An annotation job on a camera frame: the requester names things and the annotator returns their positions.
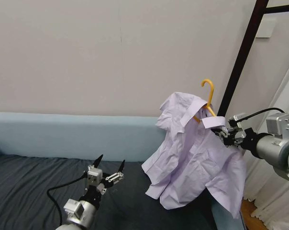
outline black cable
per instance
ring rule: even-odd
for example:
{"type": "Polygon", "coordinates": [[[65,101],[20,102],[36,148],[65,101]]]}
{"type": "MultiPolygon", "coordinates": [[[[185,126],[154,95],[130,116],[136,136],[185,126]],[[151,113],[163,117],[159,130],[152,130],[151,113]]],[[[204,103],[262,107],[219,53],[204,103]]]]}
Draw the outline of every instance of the black cable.
{"type": "Polygon", "coordinates": [[[277,111],[279,111],[279,112],[281,112],[281,113],[284,113],[284,111],[281,110],[281,109],[279,109],[279,108],[263,109],[263,110],[260,110],[260,111],[258,111],[258,112],[256,112],[256,113],[253,113],[253,114],[251,114],[251,115],[249,115],[249,116],[246,116],[246,117],[244,117],[244,118],[241,118],[241,119],[237,120],[236,123],[241,122],[241,121],[244,121],[244,120],[247,120],[247,119],[249,119],[249,118],[251,118],[251,117],[253,117],[253,116],[256,116],[256,115],[258,115],[258,114],[262,114],[262,113],[267,112],[267,111],[270,111],[270,110],[277,110],[277,111]]]}
{"type": "Polygon", "coordinates": [[[62,184],[62,185],[53,187],[53,188],[49,188],[49,189],[47,190],[47,196],[53,201],[53,203],[55,204],[55,206],[56,206],[56,208],[57,208],[57,211],[58,211],[58,214],[59,214],[59,226],[61,226],[61,225],[63,224],[62,212],[61,212],[61,210],[60,210],[60,207],[59,207],[57,201],[51,196],[50,191],[55,190],[55,189],[58,189],[58,188],[62,188],[62,187],[65,187],[65,186],[68,186],[68,185],[73,184],[73,183],[75,183],[75,182],[77,182],[77,181],[80,181],[80,180],[82,180],[82,179],[84,179],[84,178],[86,178],[86,177],[87,177],[87,173],[84,172],[84,174],[83,174],[81,177],[79,177],[79,178],[77,178],[77,179],[75,179],[75,180],[73,180],[73,181],[71,181],[71,182],[68,182],[68,183],[65,183],[65,184],[62,184]]]}

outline yellow hanger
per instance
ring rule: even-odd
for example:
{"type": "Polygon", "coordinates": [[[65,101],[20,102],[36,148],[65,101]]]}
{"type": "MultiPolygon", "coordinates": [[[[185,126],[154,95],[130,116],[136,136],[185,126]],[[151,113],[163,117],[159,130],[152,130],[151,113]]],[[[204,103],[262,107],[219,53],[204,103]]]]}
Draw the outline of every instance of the yellow hanger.
{"type": "MultiPolygon", "coordinates": [[[[212,81],[209,80],[209,79],[204,79],[204,80],[201,82],[201,86],[203,87],[206,82],[211,86],[211,92],[210,92],[210,96],[209,96],[209,98],[208,98],[207,104],[206,104],[205,106],[203,106],[203,108],[208,109],[208,111],[211,113],[211,115],[216,116],[215,112],[214,112],[214,111],[212,110],[212,108],[211,108],[211,99],[212,99],[212,95],[213,95],[214,86],[213,86],[212,81]]],[[[196,116],[193,116],[193,118],[194,118],[198,123],[200,122],[200,120],[199,120],[196,116]]]]}

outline lavender shirt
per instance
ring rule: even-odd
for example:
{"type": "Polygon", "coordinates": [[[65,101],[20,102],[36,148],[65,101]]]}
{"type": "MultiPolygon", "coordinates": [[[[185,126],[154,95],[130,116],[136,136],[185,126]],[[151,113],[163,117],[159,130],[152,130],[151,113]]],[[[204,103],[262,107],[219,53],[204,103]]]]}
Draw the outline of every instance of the lavender shirt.
{"type": "Polygon", "coordinates": [[[245,163],[236,147],[225,147],[211,132],[224,117],[207,116],[207,102],[175,92],[161,105],[157,126],[167,131],[158,150],[142,168],[151,185],[146,194],[166,209],[182,207],[207,188],[234,218],[239,216],[245,184],[245,163]],[[192,117],[201,119],[198,123],[192,117]]]}

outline black metal pole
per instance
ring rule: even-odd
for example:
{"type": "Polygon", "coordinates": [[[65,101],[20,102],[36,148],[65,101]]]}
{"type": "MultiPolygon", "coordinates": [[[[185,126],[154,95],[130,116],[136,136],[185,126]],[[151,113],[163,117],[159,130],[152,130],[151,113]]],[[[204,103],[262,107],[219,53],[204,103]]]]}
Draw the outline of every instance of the black metal pole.
{"type": "Polygon", "coordinates": [[[268,7],[265,9],[264,13],[266,14],[266,13],[282,13],[282,12],[289,12],[289,5],[268,7]]]}
{"type": "Polygon", "coordinates": [[[218,116],[225,116],[226,111],[230,105],[232,96],[234,94],[242,70],[245,66],[246,59],[249,55],[250,49],[252,47],[253,41],[255,39],[257,30],[263,18],[268,2],[269,0],[257,0],[255,3],[249,25],[246,29],[244,39],[240,46],[237,59],[235,61],[229,82],[222,98],[222,102],[218,111],[218,116]]]}

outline wooden floor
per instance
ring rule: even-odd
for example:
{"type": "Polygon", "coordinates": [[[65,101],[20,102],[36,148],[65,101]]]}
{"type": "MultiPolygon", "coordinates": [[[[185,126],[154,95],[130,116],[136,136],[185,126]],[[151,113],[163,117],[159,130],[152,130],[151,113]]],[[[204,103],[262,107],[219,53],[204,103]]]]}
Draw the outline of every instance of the wooden floor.
{"type": "Polygon", "coordinates": [[[241,204],[241,212],[244,216],[245,225],[249,230],[267,230],[263,222],[250,214],[256,209],[253,202],[243,200],[241,204]]]}

